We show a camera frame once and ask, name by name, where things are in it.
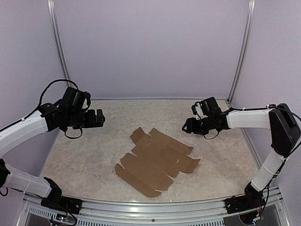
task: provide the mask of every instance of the black joint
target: black joint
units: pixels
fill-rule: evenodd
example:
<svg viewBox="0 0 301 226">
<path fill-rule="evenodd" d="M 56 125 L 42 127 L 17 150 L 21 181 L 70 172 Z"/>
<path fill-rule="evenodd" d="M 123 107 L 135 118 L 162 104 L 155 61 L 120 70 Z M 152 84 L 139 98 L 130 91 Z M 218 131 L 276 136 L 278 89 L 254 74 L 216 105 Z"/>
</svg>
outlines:
<svg viewBox="0 0 301 226">
<path fill-rule="evenodd" d="M 0 159 L 0 187 L 4 185 L 9 174 L 10 171 L 6 168 L 4 160 Z"/>
</svg>

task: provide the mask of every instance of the mounting plate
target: mounting plate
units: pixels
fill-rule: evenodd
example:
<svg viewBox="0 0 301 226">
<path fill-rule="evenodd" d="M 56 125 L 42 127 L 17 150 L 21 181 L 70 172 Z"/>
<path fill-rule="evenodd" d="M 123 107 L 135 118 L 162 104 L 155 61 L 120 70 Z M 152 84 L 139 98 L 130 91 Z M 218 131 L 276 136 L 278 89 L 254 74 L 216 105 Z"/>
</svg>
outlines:
<svg viewBox="0 0 301 226">
<path fill-rule="evenodd" d="M 225 204 L 226 204 L 227 213 L 231 214 L 231 213 L 238 213 L 246 210 L 251 210 L 254 208 L 258 208 L 259 206 L 264 206 L 265 201 L 262 197 L 259 202 L 248 203 L 247 205 L 246 198 L 244 195 L 242 195 L 238 197 L 233 196 L 232 198 L 226 199 Z"/>
<path fill-rule="evenodd" d="M 59 204 L 61 208 L 58 208 L 56 205 L 52 204 L 51 202 L 47 202 L 47 200 L 42 200 L 41 206 L 45 206 L 50 209 L 59 210 L 59 211 L 68 210 L 70 213 L 78 215 L 81 209 L 82 202 L 83 201 L 80 199 L 61 196 L 61 201 Z"/>
</svg>

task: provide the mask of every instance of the flattened cardboard box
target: flattened cardboard box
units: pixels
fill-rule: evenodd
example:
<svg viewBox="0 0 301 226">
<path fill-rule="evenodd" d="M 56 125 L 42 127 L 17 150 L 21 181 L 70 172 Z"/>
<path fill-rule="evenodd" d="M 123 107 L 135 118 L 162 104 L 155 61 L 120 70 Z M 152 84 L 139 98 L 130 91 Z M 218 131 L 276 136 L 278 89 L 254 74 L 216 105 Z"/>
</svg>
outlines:
<svg viewBox="0 0 301 226">
<path fill-rule="evenodd" d="M 150 135 L 142 128 L 130 136 L 136 147 L 120 159 L 115 171 L 130 185 L 148 197 L 157 197 L 173 183 L 179 171 L 192 173 L 200 159 L 187 156 L 193 147 L 187 146 L 153 128 Z"/>
</svg>

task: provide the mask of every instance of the aluminum frame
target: aluminum frame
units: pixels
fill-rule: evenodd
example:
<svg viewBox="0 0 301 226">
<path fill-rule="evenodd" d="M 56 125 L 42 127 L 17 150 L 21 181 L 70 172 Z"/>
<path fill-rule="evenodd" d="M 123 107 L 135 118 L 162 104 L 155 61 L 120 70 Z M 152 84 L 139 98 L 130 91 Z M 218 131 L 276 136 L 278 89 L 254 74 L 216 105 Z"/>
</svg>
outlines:
<svg viewBox="0 0 301 226">
<path fill-rule="evenodd" d="M 63 76 L 65 79 L 71 80 L 69 72 L 68 72 L 64 52 L 63 52 L 59 29 L 58 29 L 57 18 L 56 18 L 56 13 L 55 13 L 55 1 L 47 0 L 47 4 L 48 4 L 52 33 L 53 33 L 53 37 L 54 37 L 54 41 L 55 41 L 55 47 L 56 47 L 57 55 L 58 55 L 58 58 L 60 61 L 62 71 L 63 71 Z M 71 87 L 71 83 L 69 83 L 69 82 L 66 82 L 66 85 L 67 85 L 67 87 Z"/>
<path fill-rule="evenodd" d="M 239 78 L 241 75 L 241 71 L 244 65 L 245 57 L 246 57 L 246 51 L 249 43 L 249 37 L 251 33 L 251 28 L 252 28 L 252 22 L 253 22 L 253 17 L 254 17 L 254 9 L 255 9 L 255 0 L 249 0 L 249 7 L 248 7 L 248 12 L 247 12 L 247 19 L 246 19 L 246 26 L 245 26 L 245 31 L 244 31 L 244 37 L 243 37 L 243 42 L 242 46 L 240 49 L 240 54 L 239 54 L 239 59 L 238 59 L 238 64 L 236 67 L 233 83 L 230 89 L 230 94 L 228 97 L 228 101 L 231 103 L 233 101 L 235 92 L 238 87 L 238 82 Z"/>
<path fill-rule="evenodd" d="M 242 213 L 227 214 L 224 199 L 212 199 L 194 202 L 175 203 L 126 203 L 82 199 L 83 204 L 78 218 L 78 225 L 152 225 L 185 226 L 198 225 L 202 222 L 220 221 L 222 218 Z M 267 206 L 276 205 L 279 219 L 283 226 L 289 226 L 288 213 L 278 187 L 269 192 Z M 36 214 L 47 219 L 61 211 L 50 210 L 40 205 L 40 199 L 26 195 L 22 203 L 22 214 L 17 226 L 25 226 L 28 214 Z"/>
</svg>

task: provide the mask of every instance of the lavender wall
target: lavender wall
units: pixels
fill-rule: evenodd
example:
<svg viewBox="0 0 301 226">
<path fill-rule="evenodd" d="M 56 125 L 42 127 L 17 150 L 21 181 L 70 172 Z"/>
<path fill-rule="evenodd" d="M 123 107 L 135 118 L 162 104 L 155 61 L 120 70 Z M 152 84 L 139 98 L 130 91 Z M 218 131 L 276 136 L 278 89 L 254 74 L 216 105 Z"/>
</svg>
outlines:
<svg viewBox="0 0 301 226">
<path fill-rule="evenodd" d="M 0 128 L 28 114 L 43 89 L 62 72 L 53 41 L 47 2 L 0 1 Z M 64 84 L 56 85 L 45 101 L 56 101 Z M 57 131 L 20 145 L 4 156 L 12 166 L 39 175 Z M 0 196 L 2 226 L 15 225 L 23 194 L 10 190 Z"/>
<path fill-rule="evenodd" d="M 56 1 L 70 76 L 94 98 L 227 98 L 248 0 Z"/>
<path fill-rule="evenodd" d="M 301 115 L 301 2 L 256 2 L 253 27 L 235 94 L 235 107 L 285 102 Z M 262 161 L 270 152 L 270 132 L 247 131 Z M 284 166 L 277 184 L 294 226 L 301 221 L 301 148 Z"/>
</svg>

